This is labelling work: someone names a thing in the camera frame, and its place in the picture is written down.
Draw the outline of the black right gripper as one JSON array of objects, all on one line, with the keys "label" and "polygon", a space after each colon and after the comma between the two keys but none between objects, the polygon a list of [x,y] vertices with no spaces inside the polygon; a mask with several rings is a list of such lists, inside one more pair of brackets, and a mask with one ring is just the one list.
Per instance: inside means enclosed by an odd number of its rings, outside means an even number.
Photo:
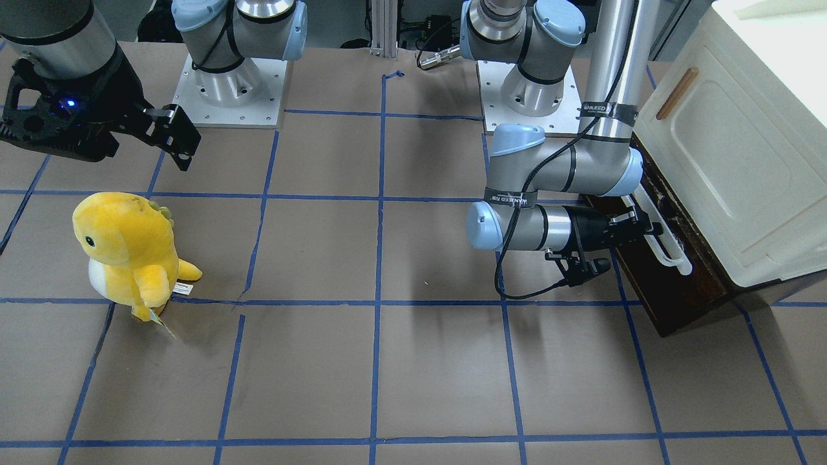
[{"label": "black right gripper", "polygon": [[112,133],[120,132],[162,148],[178,170],[189,170],[202,140],[200,132],[182,106],[151,107],[120,45],[103,67],[79,78],[39,76],[28,57],[17,59],[12,68],[2,141],[47,155],[98,162],[115,155],[120,144]]}]

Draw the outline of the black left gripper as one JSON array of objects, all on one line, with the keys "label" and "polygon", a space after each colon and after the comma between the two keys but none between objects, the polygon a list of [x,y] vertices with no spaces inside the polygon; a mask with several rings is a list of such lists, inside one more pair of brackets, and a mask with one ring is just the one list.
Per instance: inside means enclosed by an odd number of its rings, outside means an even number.
[{"label": "black left gripper", "polygon": [[634,204],[612,217],[583,206],[568,206],[567,214],[571,221],[567,251],[599,251],[664,234],[662,224],[652,223],[649,215]]}]

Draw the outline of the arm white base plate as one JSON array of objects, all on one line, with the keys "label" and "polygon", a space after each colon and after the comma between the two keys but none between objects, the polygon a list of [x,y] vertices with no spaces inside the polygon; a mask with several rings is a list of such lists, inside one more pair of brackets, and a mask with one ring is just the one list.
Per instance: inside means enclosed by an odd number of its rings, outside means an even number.
[{"label": "arm white base plate", "polygon": [[541,127],[546,136],[575,136],[580,127],[581,95],[573,68],[569,66],[562,83],[556,85],[557,98],[537,91],[528,99],[516,92],[506,99],[504,84],[514,68],[509,63],[477,62],[485,133],[492,136],[502,124],[510,123]]},{"label": "arm white base plate", "polygon": [[211,74],[184,62],[173,103],[196,127],[277,129],[290,61],[247,58],[236,70]]}]

